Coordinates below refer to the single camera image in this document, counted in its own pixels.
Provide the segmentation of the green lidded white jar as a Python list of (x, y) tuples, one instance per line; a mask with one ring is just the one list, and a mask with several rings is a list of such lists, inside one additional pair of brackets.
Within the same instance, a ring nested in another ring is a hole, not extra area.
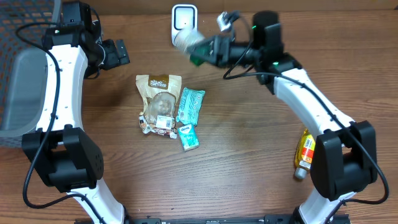
[(179, 51), (181, 51), (185, 55), (188, 55), (190, 61), (194, 65), (200, 66), (204, 63), (204, 61), (195, 56), (191, 56), (191, 54), (188, 52), (188, 48), (204, 39), (205, 37), (197, 30), (182, 29), (176, 34), (173, 44)]

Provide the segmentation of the teal wet wipes pack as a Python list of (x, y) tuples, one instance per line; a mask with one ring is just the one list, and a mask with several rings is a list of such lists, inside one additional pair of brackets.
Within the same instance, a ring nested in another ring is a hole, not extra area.
[(196, 126), (204, 95), (204, 90), (184, 88), (177, 111), (176, 122)]

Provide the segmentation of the brown snack bag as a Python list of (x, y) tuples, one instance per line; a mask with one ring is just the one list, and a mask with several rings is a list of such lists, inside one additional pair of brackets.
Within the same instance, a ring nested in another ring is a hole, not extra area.
[(136, 87), (143, 101), (139, 125), (144, 134), (156, 133), (175, 139), (175, 106), (182, 78), (178, 75), (137, 75)]

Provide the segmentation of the teal Kleenex tissue pack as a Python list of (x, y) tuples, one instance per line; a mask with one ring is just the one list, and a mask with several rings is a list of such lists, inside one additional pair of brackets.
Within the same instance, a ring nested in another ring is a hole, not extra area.
[(194, 125), (188, 124), (178, 128), (178, 134), (184, 151), (196, 149), (200, 146)]

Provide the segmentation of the yellow tea bottle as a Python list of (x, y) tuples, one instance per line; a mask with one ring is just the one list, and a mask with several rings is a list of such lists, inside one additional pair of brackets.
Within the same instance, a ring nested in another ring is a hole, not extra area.
[(297, 179), (306, 178), (310, 172), (313, 154), (315, 150), (315, 139), (310, 134), (309, 130), (305, 130), (298, 143), (295, 153), (295, 174)]

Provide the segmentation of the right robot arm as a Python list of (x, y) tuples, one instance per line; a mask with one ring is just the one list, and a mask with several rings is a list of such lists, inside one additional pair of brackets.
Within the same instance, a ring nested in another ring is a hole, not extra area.
[(249, 42), (216, 35), (190, 46), (205, 62), (232, 70), (252, 66), (259, 83), (285, 102), (315, 138), (310, 168), (314, 189), (291, 215), (266, 216), (267, 223), (344, 223), (336, 211), (381, 176), (376, 134), (355, 122), (312, 83), (302, 65), (284, 50), (278, 13), (261, 11), (252, 19)]

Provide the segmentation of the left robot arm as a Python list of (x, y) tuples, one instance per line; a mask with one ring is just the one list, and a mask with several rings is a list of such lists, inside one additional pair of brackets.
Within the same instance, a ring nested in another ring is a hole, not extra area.
[(29, 172), (75, 199), (92, 223), (131, 223), (125, 206), (104, 181), (100, 148), (84, 132), (83, 81), (129, 63), (122, 40), (102, 37), (98, 13), (81, 1), (62, 4), (62, 16), (46, 23), (39, 49), (47, 59), (44, 105), (36, 129), (22, 137)]

